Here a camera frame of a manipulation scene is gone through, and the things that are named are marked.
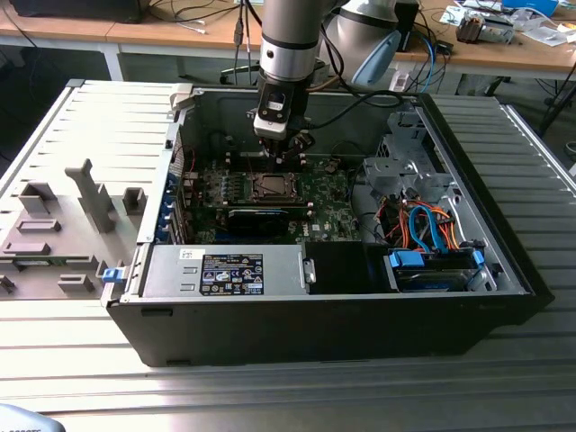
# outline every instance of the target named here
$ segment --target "sticker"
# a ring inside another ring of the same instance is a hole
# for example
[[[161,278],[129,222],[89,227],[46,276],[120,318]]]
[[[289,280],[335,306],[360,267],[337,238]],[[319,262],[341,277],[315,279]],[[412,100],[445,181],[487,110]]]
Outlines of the sticker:
[[[263,256],[261,254],[203,255],[200,293],[202,295],[264,294]]]
[[[202,259],[206,249],[180,249],[180,257],[178,259]]]

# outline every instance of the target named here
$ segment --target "gray 3d printed part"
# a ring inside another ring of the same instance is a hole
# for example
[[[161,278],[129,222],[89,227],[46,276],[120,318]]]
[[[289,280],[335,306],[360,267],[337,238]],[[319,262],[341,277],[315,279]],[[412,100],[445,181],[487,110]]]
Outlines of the gray 3d printed part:
[[[76,182],[83,204],[92,216],[98,231],[110,232],[114,229],[114,222],[108,216],[107,211],[110,208],[110,196],[107,192],[102,192],[102,187],[100,191],[98,190],[90,176],[91,169],[92,162],[86,159],[80,168],[66,168],[64,172]]]

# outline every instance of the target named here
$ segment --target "blue latch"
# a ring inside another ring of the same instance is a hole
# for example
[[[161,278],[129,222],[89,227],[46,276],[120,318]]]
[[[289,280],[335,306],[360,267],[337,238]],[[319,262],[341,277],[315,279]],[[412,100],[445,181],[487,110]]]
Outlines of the blue latch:
[[[472,256],[474,258],[474,261],[476,261],[478,267],[482,267],[484,265],[484,255],[480,250],[474,250],[472,252]]]
[[[422,257],[422,254],[414,250],[395,250],[390,254],[389,258],[392,268],[424,266],[424,258]]]
[[[158,241],[167,241],[168,240],[168,231],[163,231],[162,229],[157,229],[156,239]]]
[[[110,267],[104,270],[102,281],[105,284],[121,284],[126,282],[126,267]]]

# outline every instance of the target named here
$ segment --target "robotic arm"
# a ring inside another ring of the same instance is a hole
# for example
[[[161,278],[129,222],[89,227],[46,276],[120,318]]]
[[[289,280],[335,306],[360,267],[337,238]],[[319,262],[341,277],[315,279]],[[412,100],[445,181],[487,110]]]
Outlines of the robotic arm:
[[[343,4],[329,22],[328,33],[337,46],[346,50],[350,43],[355,46],[353,52],[343,53],[352,56],[346,63],[357,69],[353,77],[367,73],[371,78],[363,84],[370,85],[390,65],[398,48],[395,0],[265,0],[254,130],[275,163],[313,145],[313,138],[301,131],[306,129],[304,113],[317,65],[320,26]]]

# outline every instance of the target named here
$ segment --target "white table leg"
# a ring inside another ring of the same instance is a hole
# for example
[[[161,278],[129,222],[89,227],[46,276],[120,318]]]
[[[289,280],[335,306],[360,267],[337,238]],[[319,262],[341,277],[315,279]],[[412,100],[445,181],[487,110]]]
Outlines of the white table leg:
[[[103,44],[100,51],[104,54],[106,59],[106,66],[110,72],[110,79],[112,81],[124,81],[124,73],[122,71],[122,63],[120,59],[120,46],[115,43]]]

